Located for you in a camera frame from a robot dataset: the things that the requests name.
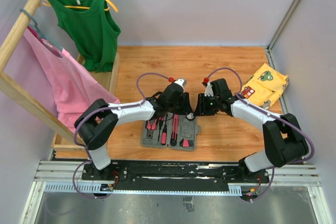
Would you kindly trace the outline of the grey plastic tool case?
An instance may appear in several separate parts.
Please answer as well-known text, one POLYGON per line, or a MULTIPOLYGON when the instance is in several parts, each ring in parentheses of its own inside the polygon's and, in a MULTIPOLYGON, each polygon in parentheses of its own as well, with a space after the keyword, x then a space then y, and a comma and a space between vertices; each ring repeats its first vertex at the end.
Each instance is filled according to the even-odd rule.
POLYGON ((140 138, 140 143, 144 147, 153 147, 153 148, 167 148, 169 147, 172 150, 180 150, 180 151, 194 151, 196 149, 196 142, 197 142, 197 135, 201 132, 201 126, 198 124, 197 120, 188 120, 185 115, 178 115, 179 116, 179 127, 178 127, 178 134, 177 134, 177 144, 175 146, 170 145, 171 141, 171 135, 172 135, 172 124, 173 124, 173 116, 174 113, 168 113, 164 116, 164 122, 161 129, 162 130, 165 124, 165 121, 167 123, 167 138, 166 138, 166 144, 161 145, 160 141, 158 142, 158 132, 159 132, 159 119, 157 119, 157 127, 156 130, 153 133, 153 138, 149 141, 146 138, 147 130, 146 130, 146 121, 144 122, 142 135, 140 138), (180 147, 180 141, 182 139, 188 139, 194 141, 194 147, 193 148, 182 148, 180 147))

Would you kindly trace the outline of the pink handled pliers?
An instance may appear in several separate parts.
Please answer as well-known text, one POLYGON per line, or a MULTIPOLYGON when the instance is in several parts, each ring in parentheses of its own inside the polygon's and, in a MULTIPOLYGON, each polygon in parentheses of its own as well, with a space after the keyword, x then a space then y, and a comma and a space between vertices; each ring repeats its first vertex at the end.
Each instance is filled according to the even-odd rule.
POLYGON ((147 130, 147 134, 146 134, 146 138, 150 141, 152 138, 153 138, 153 133, 154 131, 156 130, 156 127, 157 127, 157 119, 155 120, 148 120, 146 122, 146 130, 147 130))

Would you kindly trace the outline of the pink hex key set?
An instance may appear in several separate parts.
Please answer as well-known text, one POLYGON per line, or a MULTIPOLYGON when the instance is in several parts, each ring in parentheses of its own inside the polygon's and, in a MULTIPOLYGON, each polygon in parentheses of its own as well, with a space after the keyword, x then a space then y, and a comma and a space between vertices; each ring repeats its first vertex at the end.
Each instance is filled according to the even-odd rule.
POLYGON ((194 141, 184 138, 180 141, 180 147, 182 147, 182 148, 193 148, 194 147, 194 141))

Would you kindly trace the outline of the black electrical tape roll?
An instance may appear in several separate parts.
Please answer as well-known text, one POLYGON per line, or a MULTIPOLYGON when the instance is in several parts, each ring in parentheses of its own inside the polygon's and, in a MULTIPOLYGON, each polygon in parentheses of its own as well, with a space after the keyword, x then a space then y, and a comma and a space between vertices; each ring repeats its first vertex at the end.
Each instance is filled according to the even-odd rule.
POLYGON ((195 116, 193 113, 189 113, 186 115, 186 118, 191 121, 191 120, 194 120, 195 116))

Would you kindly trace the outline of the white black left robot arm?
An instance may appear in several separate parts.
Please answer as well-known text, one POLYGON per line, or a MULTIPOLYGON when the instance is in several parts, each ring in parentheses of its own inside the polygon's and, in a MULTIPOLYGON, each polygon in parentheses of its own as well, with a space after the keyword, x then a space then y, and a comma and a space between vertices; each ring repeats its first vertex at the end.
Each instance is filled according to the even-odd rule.
POLYGON ((84 141, 89 156, 85 170, 91 167, 94 179, 107 180, 114 174, 107 141, 116 126, 135 121, 157 124, 168 113, 187 112, 189 102, 189 93, 176 81, 139 102, 112 104, 97 99, 74 123, 75 135, 84 141))

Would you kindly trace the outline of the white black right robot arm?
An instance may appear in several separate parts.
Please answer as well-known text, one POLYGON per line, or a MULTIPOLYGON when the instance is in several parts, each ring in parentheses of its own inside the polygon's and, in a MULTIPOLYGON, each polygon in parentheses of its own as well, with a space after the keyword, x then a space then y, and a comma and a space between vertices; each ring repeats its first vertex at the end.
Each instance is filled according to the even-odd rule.
POLYGON ((262 132, 264 149, 238 162, 238 177, 250 182, 267 168, 283 167, 309 153, 309 146, 297 118, 281 115, 250 103, 242 95, 233 95, 225 79, 204 79, 205 92, 197 98, 194 116, 212 116, 223 112, 242 119, 262 132))

